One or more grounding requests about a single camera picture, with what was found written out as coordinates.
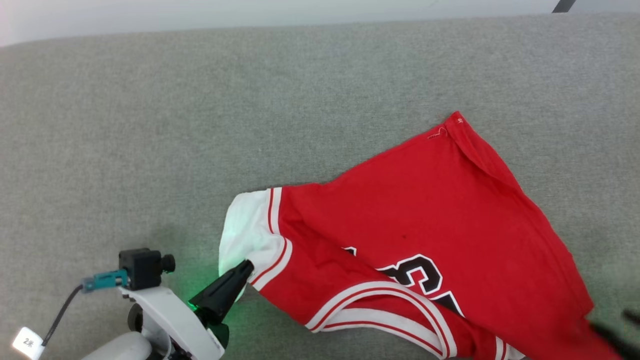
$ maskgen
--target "white background surface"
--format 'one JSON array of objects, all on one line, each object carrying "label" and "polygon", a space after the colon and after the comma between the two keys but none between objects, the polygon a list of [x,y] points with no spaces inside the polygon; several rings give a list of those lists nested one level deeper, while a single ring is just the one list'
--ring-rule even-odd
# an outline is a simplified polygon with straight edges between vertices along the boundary
[{"label": "white background surface", "polygon": [[[45,38],[550,13],[558,0],[0,0],[0,46]],[[640,0],[577,0],[571,12],[638,11]]]}]

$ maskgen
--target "red jersey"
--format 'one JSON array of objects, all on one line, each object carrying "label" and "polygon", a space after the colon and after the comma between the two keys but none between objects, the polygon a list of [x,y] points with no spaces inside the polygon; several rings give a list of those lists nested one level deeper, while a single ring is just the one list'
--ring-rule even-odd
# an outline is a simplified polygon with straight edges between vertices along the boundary
[{"label": "red jersey", "polygon": [[571,254],[460,113],[328,184],[238,195],[220,270],[244,258],[311,331],[374,327],[439,358],[618,358]]}]

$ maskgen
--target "blue connector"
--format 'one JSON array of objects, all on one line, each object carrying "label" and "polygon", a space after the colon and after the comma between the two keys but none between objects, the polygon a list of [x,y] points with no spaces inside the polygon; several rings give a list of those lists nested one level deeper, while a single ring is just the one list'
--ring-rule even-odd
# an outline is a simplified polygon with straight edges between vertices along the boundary
[{"label": "blue connector", "polygon": [[127,286],[128,276],[124,269],[95,274],[93,277],[85,277],[82,280],[82,292],[84,294],[95,290]]}]

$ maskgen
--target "gray fabric surface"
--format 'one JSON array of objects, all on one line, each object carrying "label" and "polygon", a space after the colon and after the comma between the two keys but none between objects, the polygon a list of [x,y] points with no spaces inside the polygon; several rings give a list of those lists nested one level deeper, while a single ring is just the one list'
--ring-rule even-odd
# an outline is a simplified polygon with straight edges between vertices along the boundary
[{"label": "gray fabric surface", "polygon": [[[548,15],[225,29],[0,50],[0,357],[45,334],[119,250],[171,252],[182,299],[217,276],[240,192],[328,181],[461,110],[575,256],[593,316],[640,309],[640,17]],[[44,359],[127,330],[72,303]],[[372,329],[311,334],[255,291],[225,359],[431,359]],[[638,338],[628,332],[628,338]]]}]

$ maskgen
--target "black strip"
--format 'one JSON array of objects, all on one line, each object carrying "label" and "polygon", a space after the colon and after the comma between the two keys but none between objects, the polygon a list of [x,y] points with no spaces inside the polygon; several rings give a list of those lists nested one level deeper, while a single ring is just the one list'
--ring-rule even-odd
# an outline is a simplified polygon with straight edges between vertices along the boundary
[{"label": "black strip", "polygon": [[573,6],[573,3],[575,3],[575,0],[560,0],[552,13],[567,13]]}]

